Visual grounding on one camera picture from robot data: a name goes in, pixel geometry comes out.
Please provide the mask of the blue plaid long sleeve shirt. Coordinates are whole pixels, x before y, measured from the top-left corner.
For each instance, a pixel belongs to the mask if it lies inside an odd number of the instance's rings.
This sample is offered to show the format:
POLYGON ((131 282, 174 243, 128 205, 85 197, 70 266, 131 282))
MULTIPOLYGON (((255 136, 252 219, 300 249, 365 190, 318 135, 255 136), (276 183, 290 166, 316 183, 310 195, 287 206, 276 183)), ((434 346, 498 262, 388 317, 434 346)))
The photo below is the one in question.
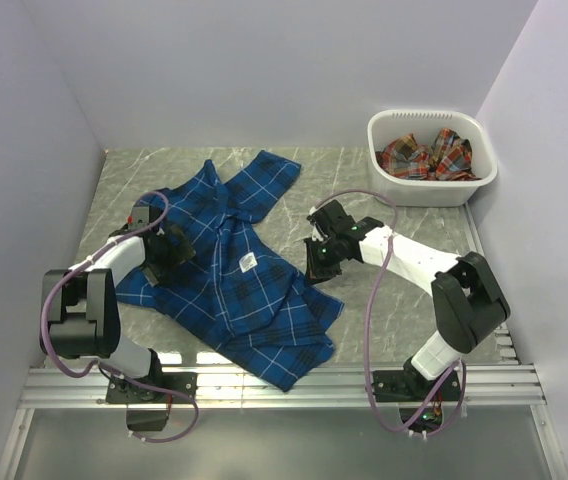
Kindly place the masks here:
POLYGON ((300 164, 260 151, 227 181, 207 160, 183 185, 142 199, 168 212, 164 225, 177 225, 196 254, 165 285, 129 273, 118 301, 175 320, 252 375, 291 390, 333 355, 327 331, 343 310, 254 230, 300 173, 300 164))

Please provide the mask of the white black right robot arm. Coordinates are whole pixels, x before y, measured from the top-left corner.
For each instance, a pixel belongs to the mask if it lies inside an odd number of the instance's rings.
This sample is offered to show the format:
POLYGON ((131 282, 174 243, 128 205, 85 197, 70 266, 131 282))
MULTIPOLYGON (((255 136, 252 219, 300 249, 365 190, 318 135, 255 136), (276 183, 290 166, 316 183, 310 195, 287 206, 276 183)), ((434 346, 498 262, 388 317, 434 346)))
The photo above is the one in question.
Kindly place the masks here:
POLYGON ((436 392, 439 377, 510 317, 510 306, 488 261, 477 252, 443 252, 372 217, 356 221, 335 199, 312 208, 308 221, 313 227, 304 240, 310 283, 335 278, 342 262, 355 260, 389 271, 431 297, 435 332, 407 361, 404 376, 406 391, 415 399, 436 392))

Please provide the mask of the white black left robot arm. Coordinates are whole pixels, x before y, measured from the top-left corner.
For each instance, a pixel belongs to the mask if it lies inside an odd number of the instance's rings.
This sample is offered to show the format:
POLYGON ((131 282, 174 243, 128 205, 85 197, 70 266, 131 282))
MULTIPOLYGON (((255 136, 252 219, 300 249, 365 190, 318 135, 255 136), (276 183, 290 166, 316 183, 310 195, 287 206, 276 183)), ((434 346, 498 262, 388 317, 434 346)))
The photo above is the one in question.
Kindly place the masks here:
POLYGON ((40 347, 57 365, 62 359, 90 358, 121 378, 143 402, 159 399, 165 377, 155 351, 122 333, 116 287, 131 272, 152 286, 165 285, 174 269, 195 251, 175 224, 132 236, 114 232, 83 262, 51 270, 43 279, 40 347))

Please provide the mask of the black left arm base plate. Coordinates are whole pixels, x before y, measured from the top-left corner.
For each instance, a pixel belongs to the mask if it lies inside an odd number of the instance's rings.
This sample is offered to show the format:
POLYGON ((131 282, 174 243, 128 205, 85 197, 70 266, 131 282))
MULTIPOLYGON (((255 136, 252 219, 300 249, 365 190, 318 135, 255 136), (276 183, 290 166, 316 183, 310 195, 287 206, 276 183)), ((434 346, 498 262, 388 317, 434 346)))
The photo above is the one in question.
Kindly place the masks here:
MULTIPOLYGON (((197 377, 195 372, 164 373, 159 387, 183 394, 186 399, 172 394, 171 400, 176 404, 186 404, 195 398, 197 377)), ((168 400, 166 393, 143 389, 115 377, 110 378, 105 397, 107 404, 117 405, 161 404, 168 400)))

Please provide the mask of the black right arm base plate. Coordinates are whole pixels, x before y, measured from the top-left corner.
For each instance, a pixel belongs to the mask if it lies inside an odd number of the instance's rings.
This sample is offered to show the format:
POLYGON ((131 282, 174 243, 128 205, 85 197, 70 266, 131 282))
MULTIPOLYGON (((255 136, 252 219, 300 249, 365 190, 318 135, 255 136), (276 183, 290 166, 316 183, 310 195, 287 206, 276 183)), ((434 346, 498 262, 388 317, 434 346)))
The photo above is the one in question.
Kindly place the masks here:
POLYGON ((443 379, 443 383, 434 398, 447 402, 457 401, 462 393, 461 381, 455 370, 436 380, 426 380, 419 373, 407 370, 374 370, 373 395, 379 403, 421 402, 440 379, 443 379))

